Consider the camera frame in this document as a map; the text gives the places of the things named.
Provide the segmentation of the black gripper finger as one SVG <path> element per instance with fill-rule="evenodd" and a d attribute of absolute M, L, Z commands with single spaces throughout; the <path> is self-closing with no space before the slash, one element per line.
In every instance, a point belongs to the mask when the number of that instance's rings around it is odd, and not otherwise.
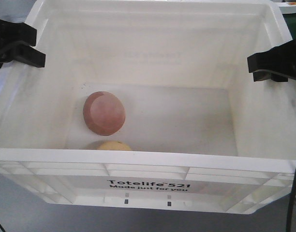
<path fill-rule="evenodd" d="M 44 68 L 46 55 L 21 42 L 13 42 L 0 48 L 0 68 L 4 63 L 18 61 L 33 67 Z"/>
<path fill-rule="evenodd" d="M 248 71 L 273 71 L 296 79 L 296 39 L 247 58 Z"/>
<path fill-rule="evenodd" d="M 37 30 L 25 23 L 13 23 L 0 19 L 0 48 L 13 42 L 36 45 Z"/>
<path fill-rule="evenodd" d="M 272 80 L 274 82 L 288 82 L 288 77 L 279 72 L 255 71 L 252 73 L 255 82 Z"/>

